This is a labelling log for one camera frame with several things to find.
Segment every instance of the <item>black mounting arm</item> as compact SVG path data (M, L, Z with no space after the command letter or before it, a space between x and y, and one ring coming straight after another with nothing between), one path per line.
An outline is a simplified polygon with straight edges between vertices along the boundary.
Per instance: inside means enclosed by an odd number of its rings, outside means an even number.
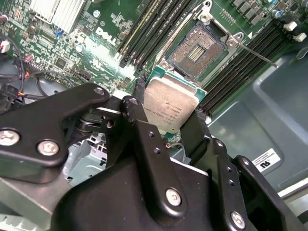
M62 198L52 231L305 230L250 161L228 156L198 111L181 134L192 165L209 177L170 161L139 100L110 97L95 84L0 118L0 177L32 183L59 175L69 144L106 133L108 168Z

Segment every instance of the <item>screw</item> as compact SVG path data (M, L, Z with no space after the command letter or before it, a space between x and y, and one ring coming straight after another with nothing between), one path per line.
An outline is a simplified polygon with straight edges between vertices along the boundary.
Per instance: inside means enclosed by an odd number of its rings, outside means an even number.
M242 230L245 229L244 219L238 212L235 212L235 211L231 212L231 218L238 228Z
M97 93L97 94L99 94L99 95L104 95L104 94L105 94L105 92L104 92L103 89L101 89L101 88L96 88L96 89L94 89L94 92Z
M0 131L0 145L11 146L16 144L20 139L17 132L12 130Z
M180 194L174 189L167 189L166 197L169 203L173 206L179 206L182 202Z
M59 152L59 146L53 141L42 141L38 144L38 152L42 155L55 155Z
M243 158L244 164L249 165L249 162Z
M129 101L135 105L138 105L138 101L135 98L130 98Z
M169 64L167 62L162 63L162 68L167 68L168 66L169 66Z
M93 11L94 18L99 18L101 16L101 12L98 10Z
M206 22L207 21L207 16L204 14L200 17L201 22Z

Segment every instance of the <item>black plastic bracket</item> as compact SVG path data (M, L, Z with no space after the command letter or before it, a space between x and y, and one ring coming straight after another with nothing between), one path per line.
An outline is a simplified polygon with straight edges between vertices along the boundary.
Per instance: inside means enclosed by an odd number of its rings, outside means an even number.
M114 165L134 151L149 213L164 226L174 225L184 218L188 203L161 135L156 126L148 123L143 106L136 98L124 97L121 111L125 130L111 149L107 165ZM168 189L178 193L179 205L168 201Z
M257 230L306 230L250 160L237 156L232 162L241 174L246 210Z
M185 153L191 159L191 165L197 163L206 153L207 144L212 138L205 123L205 116L202 111L196 109L180 129Z
M212 179L210 197L213 226L229 231L256 231L248 219L238 172L229 160L226 146L220 140L212 138L206 154L195 167L208 172ZM235 223L232 219L234 213L242 217L243 224Z
M0 177L32 183L46 183L58 177L67 160L67 139L63 131L65 119L102 105L109 93L95 84L84 84L28 104L0 117L0 130L18 134L19 141L0 146ZM38 151L42 141L56 143L53 155Z

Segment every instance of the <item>white sticker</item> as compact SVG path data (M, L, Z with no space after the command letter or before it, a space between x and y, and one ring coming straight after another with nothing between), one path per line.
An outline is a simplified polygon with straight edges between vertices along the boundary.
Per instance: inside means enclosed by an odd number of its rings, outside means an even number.
M268 169L273 166L277 162L279 162L281 158L277 155L274 149L269 149L267 152L259 156L257 159L253 160L253 164L257 167L260 172Z

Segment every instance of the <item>gray metal panel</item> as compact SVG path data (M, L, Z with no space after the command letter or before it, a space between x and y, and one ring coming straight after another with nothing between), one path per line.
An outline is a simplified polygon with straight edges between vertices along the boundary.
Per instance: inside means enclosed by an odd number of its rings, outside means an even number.
M308 176L308 58L294 58L281 58L209 126L232 157L254 160L273 148L281 160L262 173L276 191Z

